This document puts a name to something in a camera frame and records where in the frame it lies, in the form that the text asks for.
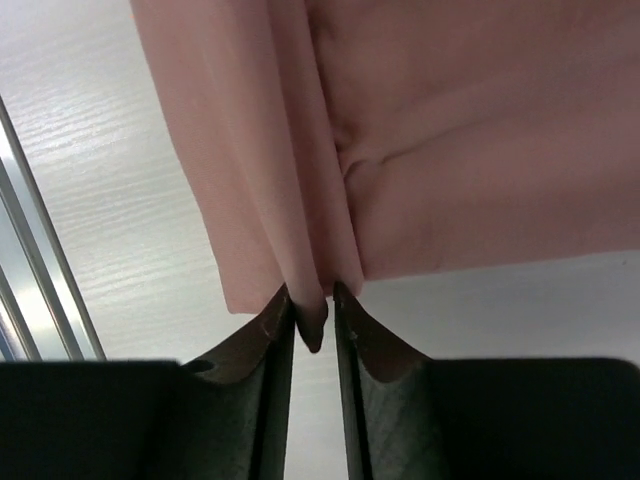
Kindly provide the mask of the dusty pink t-shirt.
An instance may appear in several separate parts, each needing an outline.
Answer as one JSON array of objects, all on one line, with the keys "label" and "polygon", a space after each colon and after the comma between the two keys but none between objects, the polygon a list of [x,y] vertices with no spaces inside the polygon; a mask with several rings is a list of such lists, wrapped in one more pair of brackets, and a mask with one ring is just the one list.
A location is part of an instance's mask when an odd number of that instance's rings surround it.
[{"label": "dusty pink t-shirt", "polygon": [[135,1],[227,308],[639,246],[635,1]]}]

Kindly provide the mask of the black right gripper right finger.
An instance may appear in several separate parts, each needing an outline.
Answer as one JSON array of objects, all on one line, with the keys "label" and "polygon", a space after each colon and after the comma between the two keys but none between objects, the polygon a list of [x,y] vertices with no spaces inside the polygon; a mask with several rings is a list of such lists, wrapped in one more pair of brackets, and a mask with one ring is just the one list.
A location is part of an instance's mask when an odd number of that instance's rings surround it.
[{"label": "black right gripper right finger", "polygon": [[639,370],[609,358],[435,360],[333,289],[353,479],[635,479]]}]

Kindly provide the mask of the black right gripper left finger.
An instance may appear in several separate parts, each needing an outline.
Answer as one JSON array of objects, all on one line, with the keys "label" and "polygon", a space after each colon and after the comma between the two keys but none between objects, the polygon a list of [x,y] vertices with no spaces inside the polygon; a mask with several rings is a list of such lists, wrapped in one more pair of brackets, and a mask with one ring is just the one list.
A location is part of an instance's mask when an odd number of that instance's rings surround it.
[{"label": "black right gripper left finger", "polygon": [[186,364],[3,364],[2,477],[282,478],[294,320],[280,289]]}]

